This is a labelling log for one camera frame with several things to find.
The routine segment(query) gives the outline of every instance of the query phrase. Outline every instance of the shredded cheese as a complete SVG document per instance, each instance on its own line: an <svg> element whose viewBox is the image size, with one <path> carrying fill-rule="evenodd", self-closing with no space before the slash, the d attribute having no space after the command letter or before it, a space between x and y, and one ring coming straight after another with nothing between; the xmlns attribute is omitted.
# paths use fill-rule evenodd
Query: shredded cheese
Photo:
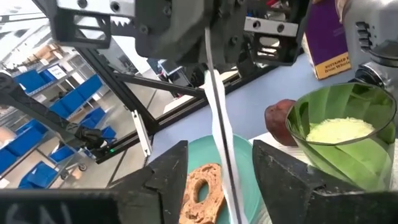
<svg viewBox="0 0 398 224"><path fill-rule="evenodd" d="M373 131L373 126L361 119L326 119L310 130L307 141L336 144L365 137Z"/></svg>

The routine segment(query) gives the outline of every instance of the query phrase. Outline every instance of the screw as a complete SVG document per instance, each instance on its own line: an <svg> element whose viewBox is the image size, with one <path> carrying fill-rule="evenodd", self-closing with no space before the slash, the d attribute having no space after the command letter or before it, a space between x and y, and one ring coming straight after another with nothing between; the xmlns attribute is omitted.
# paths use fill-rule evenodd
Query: screw
<svg viewBox="0 0 398 224"><path fill-rule="evenodd" d="M147 35L148 34L148 27L147 26L145 26L145 25L141 25L140 27L139 27L139 32L141 32L141 33L143 33L143 34L145 34L145 35Z"/></svg>
<svg viewBox="0 0 398 224"><path fill-rule="evenodd" d="M80 8L84 9L87 7L87 0L77 0L77 4Z"/></svg>
<svg viewBox="0 0 398 224"><path fill-rule="evenodd" d="M237 36L233 36L230 38L229 40L231 42L231 45L234 46L236 45L236 43L238 43L238 37Z"/></svg>
<svg viewBox="0 0 398 224"><path fill-rule="evenodd" d="M112 3L111 3L111 9L112 9L112 11L114 11L114 12L119 12L119 10L120 10L120 5L119 5L119 3L116 2L116 1L112 2Z"/></svg>
<svg viewBox="0 0 398 224"><path fill-rule="evenodd" d="M172 15L172 8L171 8L170 6L165 6L165 7L163 8L163 13L164 13L166 16L171 16L171 15Z"/></svg>
<svg viewBox="0 0 398 224"><path fill-rule="evenodd" d="M276 28L276 31L282 32L285 29L285 25L279 24L278 27Z"/></svg>

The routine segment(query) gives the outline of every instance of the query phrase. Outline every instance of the teal plate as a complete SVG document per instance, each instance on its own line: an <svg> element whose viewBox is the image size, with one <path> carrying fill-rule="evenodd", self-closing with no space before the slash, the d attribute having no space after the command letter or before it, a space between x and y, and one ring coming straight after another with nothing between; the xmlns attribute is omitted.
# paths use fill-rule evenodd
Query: teal plate
<svg viewBox="0 0 398 224"><path fill-rule="evenodd" d="M247 140L234 135L234 150L243 192L244 212L249 223L255 223L262 200L256 176L254 175L252 144ZM209 163L221 164L220 155L218 154L213 136L205 136L190 142L188 145L188 173ZM205 185L200 190L199 201L204 200L207 193L208 186ZM216 224L227 223L229 223L229 213L225 203L224 208L222 208L222 211L217 218Z"/></svg>

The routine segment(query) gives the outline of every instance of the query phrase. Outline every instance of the table surface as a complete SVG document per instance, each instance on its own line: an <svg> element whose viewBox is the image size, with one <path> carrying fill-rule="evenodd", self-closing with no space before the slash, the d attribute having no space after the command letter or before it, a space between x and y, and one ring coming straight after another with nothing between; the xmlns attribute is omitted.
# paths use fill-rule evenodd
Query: table surface
<svg viewBox="0 0 398 224"><path fill-rule="evenodd" d="M226 96L226 109L233 132L245 139L267 132L264 110L282 99L296 100L317 88L347 82L353 71L317 80L306 55L301 55L291 67L279 67ZM193 141L211 135L212 115L206 106L154 136L149 162L163 154L180 140Z"/></svg>
<svg viewBox="0 0 398 224"><path fill-rule="evenodd" d="M224 80L226 80L227 78L232 77L232 76L235 75L236 73L237 73L237 71L224 72L224 73L222 73L220 76L221 76L221 79L224 81ZM190 100L190 99L192 99L192 98L193 98L193 96L183 95L183 96L181 96L180 98L171 101L169 104L167 104L167 105L164 107L163 114L165 114L165 113L169 112L170 110L172 110L172 109L174 109L174 108L180 106L181 104L187 102L188 100Z"/></svg>

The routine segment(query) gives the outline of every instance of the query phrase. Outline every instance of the blue storage bin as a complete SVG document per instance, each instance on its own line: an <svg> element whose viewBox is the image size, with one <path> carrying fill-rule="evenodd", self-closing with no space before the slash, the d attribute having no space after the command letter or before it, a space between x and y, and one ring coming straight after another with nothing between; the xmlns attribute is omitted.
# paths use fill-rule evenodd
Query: blue storage bin
<svg viewBox="0 0 398 224"><path fill-rule="evenodd" d="M5 148L15 156L20 157L29 151L29 149L38 144L42 138L42 133L40 133L37 129L30 127L23 133L19 134Z"/></svg>
<svg viewBox="0 0 398 224"><path fill-rule="evenodd" d="M55 80L57 80L52 74L51 72L49 72L47 69L44 70L43 72L40 72L39 75L43 78L43 80L46 83L50 83L53 82Z"/></svg>
<svg viewBox="0 0 398 224"><path fill-rule="evenodd" d="M92 119L84 119L83 121L80 122L80 124L86 128L91 128L94 129L95 126L97 125Z"/></svg>
<svg viewBox="0 0 398 224"><path fill-rule="evenodd" d="M51 154L50 158L52 158L55 162L61 162L71 155L73 155L73 150L70 149L68 146L63 146L55 151L55 153Z"/></svg>
<svg viewBox="0 0 398 224"><path fill-rule="evenodd" d="M69 112L59 100L50 106L49 109L65 119L71 115L71 112Z"/></svg>
<svg viewBox="0 0 398 224"><path fill-rule="evenodd" d="M39 188L46 188L57 175L57 171L44 162L39 162L27 176L27 180Z"/></svg>
<svg viewBox="0 0 398 224"><path fill-rule="evenodd" d="M36 89L44 86L46 82L43 78L37 73L36 70L31 70L25 73L22 73L14 78L16 82L22 84L25 87L25 92L30 93L35 91Z"/></svg>
<svg viewBox="0 0 398 224"><path fill-rule="evenodd" d="M33 170L35 170L39 164L36 164L36 166L34 166L28 173L25 174L25 176L19 182L18 189L37 189L38 188L38 186L35 186L34 184L32 184L28 181L28 177L29 177L29 174L31 174L33 172Z"/></svg>
<svg viewBox="0 0 398 224"><path fill-rule="evenodd" d="M102 137L105 138L106 142L108 143L113 141L114 137L116 136L116 132L110 126L104 128L101 132L102 132Z"/></svg>
<svg viewBox="0 0 398 224"><path fill-rule="evenodd" d="M16 161L17 157L9 152L6 147L0 149L0 173L6 171Z"/></svg>
<svg viewBox="0 0 398 224"><path fill-rule="evenodd" d="M72 90L60 102L72 114L85 102L85 99L83 99L79 92Z"/></svg>
<svg viewBox="0 0 398 224"><path fill-rule="evenodd" d="M37 129L42 134L45 134L48 131L48 129L42 123L38 122L35 119L32 119L28 123L26 123L23 126L21 126L20 128L18 128L16 131L16 134L21 134L25 130L27 130L28 128L31 128L31 127Z"/></svg>
<svg viewBox="0 0 398 224"><path fill-rule="evenodd" d="M82 84L80 84L80 86L78 86L76 88L76 90L79 92L79 94L85 99L87 100L88 98L90 98L95 92L97 92L101 86L102 86L102 82L99 78L99 76L93 75L92 77L90 77L89 79L87 79L85 82L83 82Z"/></svg>
<svg viewBox="0 0 398 224"><path fill-rule="evenodd" d="M90 111L84 118L85 119L91 119L94 121L95 124L98 124L99 121L101 121L101 119L105 116L105 111L102 110L102 108L97 108L97 109L93 109L92 111Z"/></svg>

